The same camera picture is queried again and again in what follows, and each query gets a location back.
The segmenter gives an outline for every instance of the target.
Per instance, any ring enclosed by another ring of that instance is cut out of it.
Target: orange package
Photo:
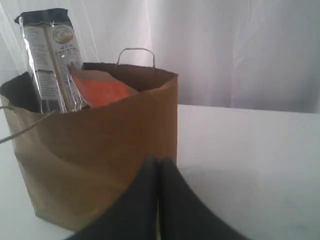
[[[82,97],[93,108],[108,105],[137,93],[135,89],[105,71],[77,69],[73,64],[69,66],[69,71]]]

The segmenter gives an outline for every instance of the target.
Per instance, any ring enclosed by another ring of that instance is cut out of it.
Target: white curtain
[[[0,83],[26,70],[13,19],[57,7],[69,9],[84,61],[151,49],[180,75],[182,104],[320,112],[319,0],[0,0]]]

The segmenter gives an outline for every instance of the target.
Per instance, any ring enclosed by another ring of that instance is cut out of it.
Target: white tabletop
[[[0,136],[9,134],[0,113]],[[180,105],[178,167],[253,240],[320,239],[320,115]],[[59,240],[34,216],[11,142],[0,145],[0,239]]]

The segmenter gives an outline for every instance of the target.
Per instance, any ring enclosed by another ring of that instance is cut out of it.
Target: pasta package
[[[20,25],[28,70],[38,94],[42,113],[75,112],[87,106],[68,65],[82,66],[75,31],[68,10],[53,8],[23,12]]]

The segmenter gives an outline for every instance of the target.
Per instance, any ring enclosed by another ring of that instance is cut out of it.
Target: paper bag handle
[[[116,62],[115,66],[119,65],[121,55],[127,50],[144,50],[144,51],[147,51],[147,52],[151,53],[152,57],[153,57],[153,65],[152,65],[152,67],[153,67],[153,69],[156,69],[156,56],[155,56],[155,54],[151,50],[149,50],[147,48],[143,48],[143,47],[127,47],[127,48],[123,49],[119,54],[118,61]]]
[[[0,110],[1,109],[8,109],[13,111],[14,108],[12,106],[0,106]],[[47,117],[49,117],[51,114],[55,113],[54,111],[49,113],[48,115],[44,116],[43,118],[41,118],[40,120],[36,121],[35,123],[33,123],[32,125],[28,126],[27,128],[12,134],[11,136],[7,136],[5,138],[0,139],[0,144],[3,144],[9,140],[15,139],[16,137],[19,137],[20,135],[28,132],[29,130],[33,129],[35,126],[37,126],[39,123],[41,123],[43,120],[45,120]]]

